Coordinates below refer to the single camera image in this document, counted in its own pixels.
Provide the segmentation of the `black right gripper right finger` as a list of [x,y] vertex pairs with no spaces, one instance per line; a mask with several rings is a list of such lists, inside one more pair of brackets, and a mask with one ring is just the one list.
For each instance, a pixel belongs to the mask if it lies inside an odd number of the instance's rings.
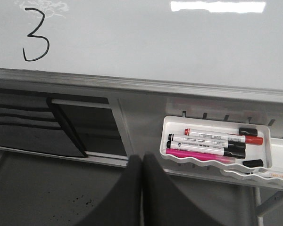
[[188,199],[164,172],[154,155],[142,164],[143,216],[146,226],[219,226]]

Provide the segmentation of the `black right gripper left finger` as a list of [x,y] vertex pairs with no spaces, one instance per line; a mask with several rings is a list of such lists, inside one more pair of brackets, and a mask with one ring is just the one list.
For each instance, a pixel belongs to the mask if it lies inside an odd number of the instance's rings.
[[80,226],[139,226],[141,218],[142,161],[132,155],[119,180]]

